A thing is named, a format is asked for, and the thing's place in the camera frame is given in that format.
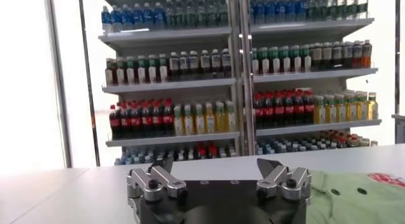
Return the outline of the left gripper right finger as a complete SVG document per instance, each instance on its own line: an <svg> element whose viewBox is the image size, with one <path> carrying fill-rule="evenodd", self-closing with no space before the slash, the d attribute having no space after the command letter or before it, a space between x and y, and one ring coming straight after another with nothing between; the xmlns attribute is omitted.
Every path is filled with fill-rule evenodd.
<svg viewBox="0 0 405 224"><path fill-rule="evenodd" d="M257 166L263 178L257 181L256 193L260 201L276 197L278 193L288 201L311 197L311 179L307 168L290 170L279 161L257 159Z"/></svg>

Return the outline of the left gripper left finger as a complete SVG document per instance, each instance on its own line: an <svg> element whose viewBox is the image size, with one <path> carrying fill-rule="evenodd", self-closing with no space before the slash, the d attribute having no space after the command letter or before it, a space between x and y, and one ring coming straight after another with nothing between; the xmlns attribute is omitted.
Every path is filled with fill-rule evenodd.
<svg viewBox="0 0 405 224"><path fill-rule="evenodd" d="M127 173L128 199L143 197L147 202L159 202L164 196L183 199L187 195L187 184L170 173L173 162L174 157L169 156L153 162L147 171L131 169Z"/></svg>

